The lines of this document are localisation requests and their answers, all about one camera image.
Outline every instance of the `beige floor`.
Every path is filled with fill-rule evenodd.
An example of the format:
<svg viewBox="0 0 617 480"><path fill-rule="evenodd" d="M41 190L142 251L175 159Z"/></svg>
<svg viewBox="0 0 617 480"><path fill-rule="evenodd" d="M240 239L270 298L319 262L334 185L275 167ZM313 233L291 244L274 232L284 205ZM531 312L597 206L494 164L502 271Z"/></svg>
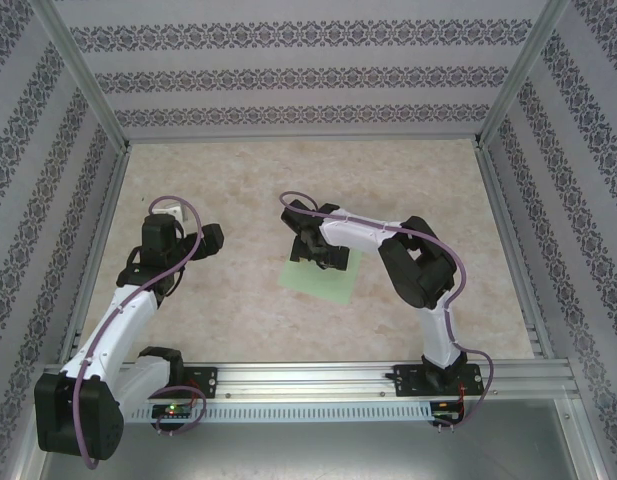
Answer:
<svg viewBox="0 0 617 480"><path fill-rule="evenodd" d="M153 344L178 348L187 361L418 359L416 312L394 292L378 256L363 256L347 306L277 285L293 240L277 201L288 189L377 219L425 218L467 265L468 286L455 302L460 340L495 358L532 357L468 140L133 147L84 334L139 244L148 204L172 193L204 222L219 222L226 242L219 255L188 267L132 358Z"/></svg>

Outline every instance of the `decorative border stripe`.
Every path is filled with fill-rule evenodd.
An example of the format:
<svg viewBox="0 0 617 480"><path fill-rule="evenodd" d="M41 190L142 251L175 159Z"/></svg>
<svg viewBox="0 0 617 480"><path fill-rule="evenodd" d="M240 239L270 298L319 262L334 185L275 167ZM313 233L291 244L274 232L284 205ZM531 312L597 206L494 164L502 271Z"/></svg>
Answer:
<svg viewBox="0 0 617 480"><path fill-rule="evenodd" d="M530 19L346 20L121 25L70 29L84 53L370 45L520 45Z"/></svg>
<svg viewBox="0 0 617 480"><path fill-rule="evenodd" d="M501 86L506 75L507 67L361 67L181 70L96 77L104 93L112 94L296 88L494 88Z"/></svg>
<svg viewBox="0 0 617 480"><path fill-rule="evenodd" d="M33 15L26 0L4 0L0 4L0 73Z"/></svg>
<svg viewBox="0 0 617 480"><path fill-rule="evenodd" d="M617 70L617 4L612 0L575 0L573 3Z"/></svg>
<svg viewBox="0 0 617 480"><path fill-rule="evenodd" d="M315 105L117 110L124 127L293 123L480 122L489 105Z"/></svg>
<svg viewBox="0 0 617 480"><path fill-rule="evenodd" d="M592 212L586 206L587 201L577 185L577 179L568 164L566 154L530 80L524 83L517 97L544 156L550 177L570 219L570 227L576 235L582 255L586 258L586 265L590 267L590 275L597 283L597 290L601 294L603 305L608 310L608 318L612 320L613 330L617 335L615 261L607 255L608 249L604 246L604 239L597 230Z"/></svg>
<svg viewBox="0 0 617 480"><path fill-rule="evenodd" d="M30 143L30 137L46 108L59 75L64 68L61 55L52 43L44 51L35 73L17 102L0 137L0 206L1 198L12 181L15 168Z"/></svg>
<svg viewBox="0 0 617 480"><path fill-rule="evenodd" d="M99 126L90 144L90 149L86 156L79 180L76 183L76 189L73 193L68 213L66 214L61 232L58 236L57 248L53 252L50 263L48 264L48 270L44 276L44 283L37 297L36 307L28 323L28 332L24 337L23 343L19 347L19 358L15 362L14 370L8 381L9 389L4 393L4 400L0 405L0 474L8 449L13 440L13 433L17 428L17 420L21 416L22 409L26 404L26 392L32 381L35 364L39 360L41 347L43 346L44 337L48 330L48 322L55 308L55 302L57 301L59 291L61 290L61 283L77 240L79 225L83 219L97 171L102 163L106 143L106 134L103 128ZM112 173L108 178L106 192L110 186L111 180ZM92 239L97 231L97 223L101 217L101 211L102 208L99 209L99 214L95 221L91 242L88 246L86 261L84 261L82 266L79 283L81 283L83 279L84 269L88 254L90 253L90 248L92 248ZM71 310L74 308L74 300L76 300L76 298L76 296L73 297L73 305L70 307Z"/></svg>
<svg viewBox="0 0 617 480"><path fill-rule="evenodd" d="M55 197L61 175L87 110L88 102L81 91L77 90L59 126L32 196L28 200L24 219L19 223L17 234L8 249L8 256L0 271L0 343L1 332L8 323L16 294L21 289L35 245L48 217L50 204Z"/></svg>
<svg viewBox="0 0 617 480"><path fill-rule="evenodd" d="M617 199L617 137L610 123L557 32L548 40L542 56L610 194Z"/></svg>
<svg viewBox="0 0 617 480"><path fill-rule="evenodd" d="M617 395L610 390L612 384L607 378L606 366L599 360L601 354L596 347L593 335L588 331L588 323L586 322L583 310L579 306L581 301L577 297L575 288L570 281L570 275L563 260L564 257L559 249L559 244L555 240L552 226L546 218L544 206L528 168L524 152L508 117L502 122L499 135L504 144L508 161L512 166L528 218L535 231L535 238L537 239L539 249L546 262L547 273L553 283L556 299L561 306L565 325L570 332L577 360L581 364L584 377L588 382L588 388L592 392L593 402L599 413L599 421L602 424L606 438L613 446L612 451L617 461ZM493 165L499 183L503 186L495 162L493 162ZM505 193L504 200L510 212L510 202ZM517 241L524 261L526 261L523 243L520 240L516 226L515 233L517 234Z"/></svg>

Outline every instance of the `enclosure wall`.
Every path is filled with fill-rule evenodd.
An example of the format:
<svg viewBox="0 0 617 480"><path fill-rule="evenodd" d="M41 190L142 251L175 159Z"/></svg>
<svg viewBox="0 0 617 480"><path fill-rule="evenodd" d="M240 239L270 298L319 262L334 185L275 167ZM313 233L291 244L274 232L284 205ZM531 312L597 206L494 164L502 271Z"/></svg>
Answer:
<svg viewBox="0 0 617 480"><path fill-rule="evenodd" d="M487 147L553 348L617 475L617 1L569 4Z"/></svg>
<svg viewBox="0 0 617 480"><path fill-rule="evenodd" d="M63 0L131 139L478 133L545 0Z"/></svg>
<svg viewBox="0 0 617 480"><path fill-rule="evenodd" d="M0 476L57 361L116 152L25 1L0 1Z"/></svg>

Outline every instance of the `robotic arm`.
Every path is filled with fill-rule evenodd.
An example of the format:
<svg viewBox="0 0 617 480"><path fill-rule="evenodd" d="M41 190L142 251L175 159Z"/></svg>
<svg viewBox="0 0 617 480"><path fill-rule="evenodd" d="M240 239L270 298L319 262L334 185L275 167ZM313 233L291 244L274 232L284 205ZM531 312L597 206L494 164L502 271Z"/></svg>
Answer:
<svg viewBox="0 0 617 480"><path fill-rule="evenodd" d="M216 254L223 246L218 224L202 227L203 238L191 260ZM114 453L123 433L125 418L155 391L181 385L184 364L177 350L148 347L133 367L120 374L121 364L134 339L157 309L179 285L183 267L140 292L117 313L97 343L92 357L86 353L103 327L105 319L120 308L141 285L176 266L194 247L197 233L183 235L181 224L168 214L151 214L144 219L142 244L135 247L119 274L117 289L102 321L88 342L58 374L44 373L35 385L35 409L39 446L48 452L80 455L73 422L72 398L78 372L88 362L79 402L81 425L87 450L96 460Z"/></svg>
<svg viewBox="0 0 617 480"><path fill-rule="evenodd" d="M310 211L299 200L294 200L290 206ZM405 222L378 222L332 204L325 204L316 211L344 220L312 217L285 208L281 219L296 234L290 259L314 261L323 269L345 270L350 248L379 253L397 294L417 309L424 337L425 378L436 391L443 391L456 380L467 361L466 354L459 351L449 337L443 308L454 286L455 262L432 242L350 219L407 228L437 238L432 229L419 217L410 217ZM416 251L418 256L412 256L411 252ZM454 330L452 311L450 318Z"/></svg>

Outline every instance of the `green square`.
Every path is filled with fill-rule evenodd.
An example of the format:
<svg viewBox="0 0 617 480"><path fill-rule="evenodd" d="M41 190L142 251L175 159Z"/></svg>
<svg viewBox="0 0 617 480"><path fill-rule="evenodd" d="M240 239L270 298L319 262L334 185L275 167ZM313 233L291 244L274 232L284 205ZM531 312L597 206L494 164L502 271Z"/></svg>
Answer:
<svg viewBox="0 0 617 480"><path fill-rule="evenodd" d="M334 268L322 270L315 262L308 260L300 262L288 260L279 277L279 286L341 305L348 305L352 290L355 288L360 263L361 251L359 250L350 250L348 268L345 272Z"/></svg>

